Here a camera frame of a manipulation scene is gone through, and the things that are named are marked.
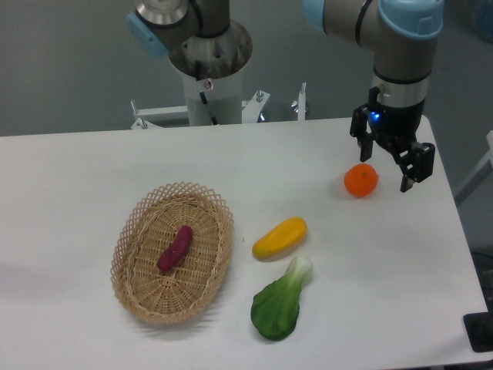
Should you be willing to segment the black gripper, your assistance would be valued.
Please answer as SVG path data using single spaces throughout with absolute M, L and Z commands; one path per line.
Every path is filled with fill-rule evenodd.
M 387 103 L 383 92 L 383 86 L 369 90 L 369 109 L 368 106 L 360 106 L 353 111 L 350 135 L 357 140 L 361 162 L 371 158 L 374 140 L 396 156 L 395 162 L 402 172 L 400 192 L 405 193 L 415 183 L 421 183 L 432 175 L 435 145 L 419 143 L 416 137 L 424 99 L 413 105 L 395 106 Z

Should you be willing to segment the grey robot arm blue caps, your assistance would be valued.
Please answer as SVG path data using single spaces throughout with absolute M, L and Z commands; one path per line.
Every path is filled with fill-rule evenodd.
M 374 54 L 365 104 L 352 116 L 350 134 L 361 161 L 374 146 L 392 155 L 401 190 L 433 172 L 435 148 L 421 143 L 421 121 L 438 36 L 442 1 L 305 1 L 314 28 Z M 155 57 L 167 57 L 186 78 L 193 126 L 239 123 L 242 107 L 230 81 L 249 61 L 251 38 L 230 17 L 227 1 L 137 1 L 126 16 L 135 40 Z

